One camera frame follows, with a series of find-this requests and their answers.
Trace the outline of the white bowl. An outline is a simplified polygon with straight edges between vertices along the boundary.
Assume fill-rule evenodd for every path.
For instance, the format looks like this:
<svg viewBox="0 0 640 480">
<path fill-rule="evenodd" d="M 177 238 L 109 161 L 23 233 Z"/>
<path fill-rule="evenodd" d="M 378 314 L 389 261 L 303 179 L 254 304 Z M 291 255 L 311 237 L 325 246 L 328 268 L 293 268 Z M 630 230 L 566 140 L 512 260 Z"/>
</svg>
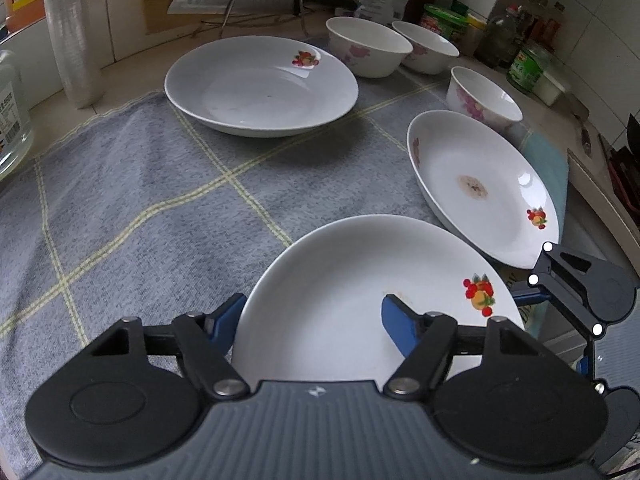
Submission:
<svg viewBox="0 0 640 480">
<path fill-rule="evenodd" d="M 398 32 L 362 18 L 329 18 L 326 30 L 331 53 L 358 77 L 388 77 L 413 51 L 412 43 Z"/>
<path fill-rule="evenodd" d="M 447 106 L 503 133 L 523 120 L 518 104 L 498 84 L 464 66 L 450 70 Z"/>
<path fill-rule="evenodd" d="M 438 75 L 460 55 L 458 48 L 448 39 L 422 26 L 394 21 L 392 27 L 412 44 L 412 52 L 401 62 L 409 70 L 423 75 Z"/>
</svg>

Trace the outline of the glass jar yellow lid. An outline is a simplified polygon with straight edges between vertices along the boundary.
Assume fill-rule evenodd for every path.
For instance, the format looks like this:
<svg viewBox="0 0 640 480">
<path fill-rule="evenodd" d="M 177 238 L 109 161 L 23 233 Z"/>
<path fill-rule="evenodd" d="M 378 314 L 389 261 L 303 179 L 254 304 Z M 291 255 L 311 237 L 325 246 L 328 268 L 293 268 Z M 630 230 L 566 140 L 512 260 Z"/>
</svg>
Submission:
<svg viewBox="0 0 640 480">
<path fill-rule="evenodd" d="M 1 51 L 0 77 L 0 178 L 5 179 L 32 147 L 34 130 L 20 66 L 13 52 Z"/>
</svg>

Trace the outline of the white plate back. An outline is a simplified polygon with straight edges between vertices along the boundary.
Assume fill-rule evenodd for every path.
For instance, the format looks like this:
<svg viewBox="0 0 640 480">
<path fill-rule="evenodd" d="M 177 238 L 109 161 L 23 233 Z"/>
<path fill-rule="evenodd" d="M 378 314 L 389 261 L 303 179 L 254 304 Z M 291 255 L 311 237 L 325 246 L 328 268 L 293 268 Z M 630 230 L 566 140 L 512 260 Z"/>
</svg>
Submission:
<svg viewBox="0 0 640 480">
<path fill-rule="evenodd" d="M 215 40 L 168 70 L 171 104 L 202 125 L 244 138 L 283 138 L 344 117 L 355 106 L 354 74 L 325 50 L 294 39 Z"/>
</svg>

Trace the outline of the green lid sauce jar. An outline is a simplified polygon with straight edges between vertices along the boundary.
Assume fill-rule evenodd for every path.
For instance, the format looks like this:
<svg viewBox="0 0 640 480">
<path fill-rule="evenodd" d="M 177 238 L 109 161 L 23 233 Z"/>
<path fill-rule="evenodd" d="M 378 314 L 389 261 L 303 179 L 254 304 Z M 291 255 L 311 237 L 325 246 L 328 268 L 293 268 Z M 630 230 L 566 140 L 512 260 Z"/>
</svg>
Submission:
<svg viewBox="0 0 640 480">
<path fill-rule="evenodd" d="M 457 44 L 468 29 L 468 20 L 454 11 L 427 4 L 424 6 L 421 26 Z"/>
</svg>

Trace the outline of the white bowl front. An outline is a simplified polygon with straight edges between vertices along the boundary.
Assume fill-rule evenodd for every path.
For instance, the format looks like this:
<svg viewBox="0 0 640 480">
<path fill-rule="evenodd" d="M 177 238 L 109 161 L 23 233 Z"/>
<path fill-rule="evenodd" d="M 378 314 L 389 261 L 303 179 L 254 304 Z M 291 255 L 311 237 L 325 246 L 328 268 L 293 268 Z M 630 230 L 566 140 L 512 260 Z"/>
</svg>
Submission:
<svg viewBox="0 0 640 480">
<path fill-rule="evenodd" d="M 450 70 L 447 106 L 503 133 L 523 120 L 518 104 L 498 84 L 464 66 Z"/>
</svg>

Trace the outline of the clear oil bottle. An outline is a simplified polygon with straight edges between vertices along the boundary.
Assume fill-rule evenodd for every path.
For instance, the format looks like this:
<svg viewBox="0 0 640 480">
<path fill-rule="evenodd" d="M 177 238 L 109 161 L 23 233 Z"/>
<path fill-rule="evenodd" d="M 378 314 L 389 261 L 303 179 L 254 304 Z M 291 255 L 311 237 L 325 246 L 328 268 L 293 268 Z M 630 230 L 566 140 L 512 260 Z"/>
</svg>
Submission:
<svg viewBox="0 0 640 480">
<path fill-rule="evenodd" d="M 521 49 L 518 33 L 520 9 L 508 6 L 503 14 L 494 16 L 488 23 L 474 58 L 491 68 L 508 70 Z"/>
</svg>

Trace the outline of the white plate with stain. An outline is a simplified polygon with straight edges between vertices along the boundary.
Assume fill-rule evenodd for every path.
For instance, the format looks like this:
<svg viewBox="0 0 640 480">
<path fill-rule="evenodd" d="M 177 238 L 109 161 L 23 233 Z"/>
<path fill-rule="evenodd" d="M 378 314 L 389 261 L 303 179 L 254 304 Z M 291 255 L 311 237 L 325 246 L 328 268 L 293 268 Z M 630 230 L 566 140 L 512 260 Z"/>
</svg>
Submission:
<svg viewBox="0 0 640 480">
<path fill-rule="evenodd" d="M 560 239 L 551 194 L 500 133 L 452 110 L 413 118 L 407 148 L 420 190 L 442 225 L 486 257 L 532 270 Z"/>
</svg>

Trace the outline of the yellow lid spice jar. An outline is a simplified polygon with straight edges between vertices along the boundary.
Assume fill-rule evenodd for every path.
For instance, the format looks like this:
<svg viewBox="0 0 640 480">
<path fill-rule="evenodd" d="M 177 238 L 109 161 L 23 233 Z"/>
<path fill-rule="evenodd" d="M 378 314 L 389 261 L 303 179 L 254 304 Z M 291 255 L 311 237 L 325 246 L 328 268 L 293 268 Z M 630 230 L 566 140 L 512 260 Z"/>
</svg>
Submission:
<svg viewBox="0 0 640 480">
<path fill-rule="evenodd" d="M 459 50 L 462 55 L 472 58 L 475 50 L 480 45 L 487 28 L 487 20 L 473 11 L 469 11 L 466 16 L 465 32 L 460 40 Z"/>
</svg>

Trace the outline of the green cap glass bottle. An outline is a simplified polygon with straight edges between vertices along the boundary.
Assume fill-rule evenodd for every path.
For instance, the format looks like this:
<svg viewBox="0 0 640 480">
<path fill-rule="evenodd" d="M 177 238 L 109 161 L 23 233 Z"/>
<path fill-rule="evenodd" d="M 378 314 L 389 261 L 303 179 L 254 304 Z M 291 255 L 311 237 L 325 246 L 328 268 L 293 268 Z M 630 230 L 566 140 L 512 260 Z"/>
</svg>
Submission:
<svg viewBox="0 0 640 480">
<path fill-rule="evenodd" d="M 535 41 L 529 41 L 518 51 L 506 80 L 521 92 L 530 93 L 552 60 L 549 50 Z"/>
</svg>

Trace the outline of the grey checked dish mat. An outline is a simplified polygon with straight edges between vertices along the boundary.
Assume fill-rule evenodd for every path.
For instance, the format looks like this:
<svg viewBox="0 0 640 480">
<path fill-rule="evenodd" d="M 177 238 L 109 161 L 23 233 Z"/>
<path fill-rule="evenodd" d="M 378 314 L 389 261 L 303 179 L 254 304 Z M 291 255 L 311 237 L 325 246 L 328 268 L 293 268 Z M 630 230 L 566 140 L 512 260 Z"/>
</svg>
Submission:
<svg viewBox="0 0 640 480">
<path fill-rule="evenodd" d="M 306 233 L 357 214 L 435 216 L 405 152 L 447 76 L 362 80 L 354 110 L 287 139 L 227 136 L 160 92 L 96 116 L 1 185 L 1 448 L 40 462 L 30 395 L 127 315 L 163 324 L 253 288 Z"/>
</svg>

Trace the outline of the plastic wrap roll tall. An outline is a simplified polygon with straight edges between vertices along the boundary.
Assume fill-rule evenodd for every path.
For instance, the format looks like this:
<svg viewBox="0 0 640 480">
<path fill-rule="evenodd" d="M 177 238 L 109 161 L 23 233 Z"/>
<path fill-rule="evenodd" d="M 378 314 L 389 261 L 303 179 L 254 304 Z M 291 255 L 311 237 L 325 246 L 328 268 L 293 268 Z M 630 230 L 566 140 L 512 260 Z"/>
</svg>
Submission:
<svg viewBox="0 0 640 480">
<path fill-rule="evenodd" d="M 89 0 L 43 0 L 49 37 L 67 99 L 81 110 L 104 89 L 90 30 Z"/>
</svg>

